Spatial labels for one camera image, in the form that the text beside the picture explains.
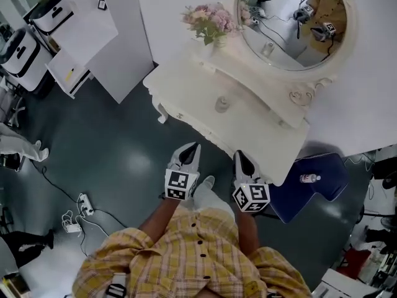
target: water bottle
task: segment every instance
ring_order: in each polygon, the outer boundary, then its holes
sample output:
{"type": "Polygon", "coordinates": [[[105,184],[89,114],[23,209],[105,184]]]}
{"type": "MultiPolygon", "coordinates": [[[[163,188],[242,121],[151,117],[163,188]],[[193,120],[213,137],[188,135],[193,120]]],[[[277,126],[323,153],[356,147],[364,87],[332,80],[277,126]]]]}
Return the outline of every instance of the water bottle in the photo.
{"type": "Polygon", "coordinates": [[[317,174],[304,174],[300,176],[300,182],[302,183],[315,183],[319,180],[321,180],[321,176],[317,174]]]}

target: small box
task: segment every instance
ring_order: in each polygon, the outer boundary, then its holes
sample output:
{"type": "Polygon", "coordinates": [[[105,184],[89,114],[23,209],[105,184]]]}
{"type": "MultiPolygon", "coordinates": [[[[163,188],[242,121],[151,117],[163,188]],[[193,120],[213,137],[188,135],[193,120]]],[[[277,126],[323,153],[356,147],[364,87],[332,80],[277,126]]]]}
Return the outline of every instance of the small box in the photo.
{"type": "Polygon", "coordinates": [[[185,201],[195,189],[197,178],[193,173],[176,170],[166,170],[165,192],[166,197],[185,201]]]}
{"type": "Polygon", "coordinates": [[[232,195],[241,212],[260,212],[270,203],[268,184],[243,183],[232,195]]]}

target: glossy floor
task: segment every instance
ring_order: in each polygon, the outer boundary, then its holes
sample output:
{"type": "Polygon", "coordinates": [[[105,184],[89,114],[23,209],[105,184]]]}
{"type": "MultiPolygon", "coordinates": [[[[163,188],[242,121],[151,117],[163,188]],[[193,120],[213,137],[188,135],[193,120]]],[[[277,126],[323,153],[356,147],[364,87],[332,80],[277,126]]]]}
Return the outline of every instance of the glossy floor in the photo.
{"type": "MultiPolygon", "coordinates": [[[[28,97],[27,107],[22,133],[32,142],[41,139],[51,151],[49,159],[37,166],[46,166],[46,175],[73,198],[88,193],[94,207],[111,212],[128,226],[139,226],[159,204],[171,154],[188,142],[202,144],[201,179],[214,174],[214,190],[229,199],[229,157],[187,124],[174,119],[160,124],[142,84],[120,105],[94,80],[79,90],[75,100],[54,87],[45,99],[28,97]]],[[[364,162],[349,164],[348,168],[351,183],[335,202],[315,196],[288,225],[257,218],[262,244],[285,255],[312,289],[337,258],[365,198],[370,174],[364,162]]],[[[61,216],[69,209],[76,215],[76,204],[49,185],[30,161],[20,173],[0,169],[0,176],[16,229],[37,234],[49,228],[56,230],[55,249],[45,250],[22,268],[33,296],[69,294],[84,259],[80,250],[83,238],[66,234],[61,216]]],[[[102,212],[90,219],[108,233],[121,229],[102,212]]],[[[95,226],[84,224],[84,228],[87,237],[83,248],[90,253],[105,235],[95,226]]]]}

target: shoe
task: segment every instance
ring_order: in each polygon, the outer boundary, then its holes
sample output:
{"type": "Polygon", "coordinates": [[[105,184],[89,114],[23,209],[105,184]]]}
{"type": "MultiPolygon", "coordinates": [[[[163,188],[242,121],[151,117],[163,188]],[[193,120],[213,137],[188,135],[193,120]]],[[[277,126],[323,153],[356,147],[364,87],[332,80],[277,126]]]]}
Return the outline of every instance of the shoe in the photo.
{"type": "Polygon", "coordinates": [[[43,160],[46,160],[48,158],[48,156],[50,154],[50,151],[49,151],[48,148],[46,148],[46,149],[43,149],[43,151],[41,151],[41,154],[42,154],[42,161],[43,161],[43,160]]]}
{"type": "Polygon", "coordinates": [[[209,190],[212,189],[213,185],[215,184],[215,177],[214,176],[207,176],[203,183],[209,190]]]}
{"type": "Polygon", "coordinates": [[[45,237],[45,244],[48,246],[51,250],[54,249],[54,231],[49,230],[48,234],[44,236],[45,237]]]}

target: chair seat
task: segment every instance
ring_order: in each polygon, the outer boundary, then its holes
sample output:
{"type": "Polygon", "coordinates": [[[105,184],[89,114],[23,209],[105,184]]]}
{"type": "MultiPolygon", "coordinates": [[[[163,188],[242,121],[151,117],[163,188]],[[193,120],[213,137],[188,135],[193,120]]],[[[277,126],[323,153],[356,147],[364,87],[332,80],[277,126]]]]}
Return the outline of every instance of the chair seat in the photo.
{"type": "Polygon", "coordinates": [[[349,174],[337,153],[302,158],[294,162],[282,186],[270,187],[270,204],[280,219],[289,223],[316,193],[331,202],[348,183],[349,174]],[[303,174],[316,174],[321,180],[301,183],[303,174]]]}

